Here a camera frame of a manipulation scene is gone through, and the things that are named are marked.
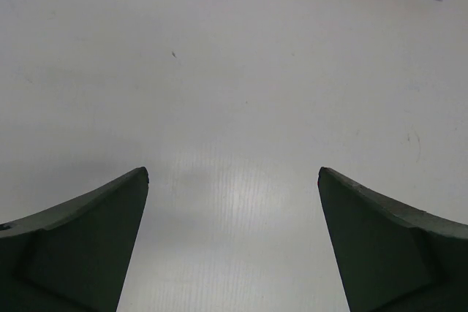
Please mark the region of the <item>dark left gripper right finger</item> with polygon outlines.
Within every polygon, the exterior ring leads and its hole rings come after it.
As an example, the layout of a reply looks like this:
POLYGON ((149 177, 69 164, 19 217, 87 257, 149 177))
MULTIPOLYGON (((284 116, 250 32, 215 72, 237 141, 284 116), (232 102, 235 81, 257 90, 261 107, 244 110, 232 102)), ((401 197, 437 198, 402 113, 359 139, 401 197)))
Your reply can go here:
POLYGON ((328 167, 317 185, 351 311, 467 310, 467 225, 328 167))

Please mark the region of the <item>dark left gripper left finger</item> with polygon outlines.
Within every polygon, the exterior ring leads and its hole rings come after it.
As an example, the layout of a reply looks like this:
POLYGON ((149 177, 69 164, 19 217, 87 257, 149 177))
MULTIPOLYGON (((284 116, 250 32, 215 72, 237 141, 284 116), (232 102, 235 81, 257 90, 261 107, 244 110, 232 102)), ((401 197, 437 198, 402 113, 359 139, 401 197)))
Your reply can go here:
POLYGON ((148 196, 138 167, 1 225, 2 311, 115 311, 148 196))

